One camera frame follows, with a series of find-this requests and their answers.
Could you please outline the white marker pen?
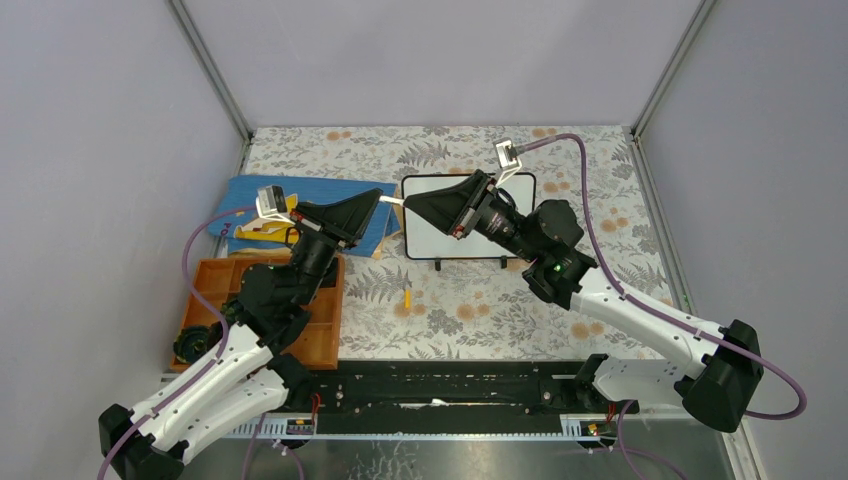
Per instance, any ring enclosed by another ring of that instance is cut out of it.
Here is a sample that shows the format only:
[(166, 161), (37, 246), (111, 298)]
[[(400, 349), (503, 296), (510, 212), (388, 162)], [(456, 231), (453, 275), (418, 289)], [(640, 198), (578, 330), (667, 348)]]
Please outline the white marker pen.
[(391, 196), (386, 196), (386, 195), (381, 195), (380, 198), (379, 198), (379, 201), (383, 202), (383, 203), (398, 205), (398, 206), (404, 205), (404, 199), (403, 198), (391, 197)]

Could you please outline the black framed whiteboard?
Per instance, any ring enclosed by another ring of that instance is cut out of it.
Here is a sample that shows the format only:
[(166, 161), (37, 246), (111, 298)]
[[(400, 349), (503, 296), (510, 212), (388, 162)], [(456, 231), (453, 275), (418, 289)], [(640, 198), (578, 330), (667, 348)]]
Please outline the black framed whiteboard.
[[(401, 182), (403, 198), (455, 186), (469, 174), (409, 175)], [(536, 177), (532, 173), (517, 173), (503, 185), (513, 198), (519, 213), (529, 214), (536, 205)], [(485, 239), (474, 231), (457, 240), (438, 231), (419, 215), (404, 209), (404, 250), (406, 257), (416, 261), (470, 260), (515, 258), (514, 254)]]

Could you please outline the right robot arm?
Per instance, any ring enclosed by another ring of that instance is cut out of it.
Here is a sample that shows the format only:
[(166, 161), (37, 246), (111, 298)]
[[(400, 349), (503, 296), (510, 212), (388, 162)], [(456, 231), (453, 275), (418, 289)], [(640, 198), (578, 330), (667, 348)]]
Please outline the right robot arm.
[(607, 354), (591, 356), (573, 386), (583, 410), (630, 400), (668, 404), (714, 430), (738, 429), (764, 374), (756, 330), (741, 320), (698, 318), (618, 282), (579, 250), (584, 231), (568, 201), (545, 200), (524, 215), (477, 170), (453, 186), (407, 195), (402, 205), (446, 236), (476, 234), (528, 262), (522, 277), (537, 298), (607, 323), (665, 359), (664, 366), (630, 368)]

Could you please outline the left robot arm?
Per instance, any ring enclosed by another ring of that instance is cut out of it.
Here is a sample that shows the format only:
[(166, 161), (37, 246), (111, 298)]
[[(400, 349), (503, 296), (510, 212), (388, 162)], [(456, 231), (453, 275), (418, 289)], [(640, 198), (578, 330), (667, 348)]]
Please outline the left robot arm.
[(286, 204), (281, 187), (262, 187), (254, 211), (298, 233), (283, 264), (258, 264), (224, 314), (217, 343), (159, 391), (130, 408), (114, 404), (98, 419), (104, 460), (97, 473), (122, 479), (176, 479), (208, 446), (256, 416), (296, 411), (310, 397), (310, 372), (287, 347), (311, 318), (307, 311), (338, 254), (365, 234), (383, 193), (370, 189), (335, 203)]

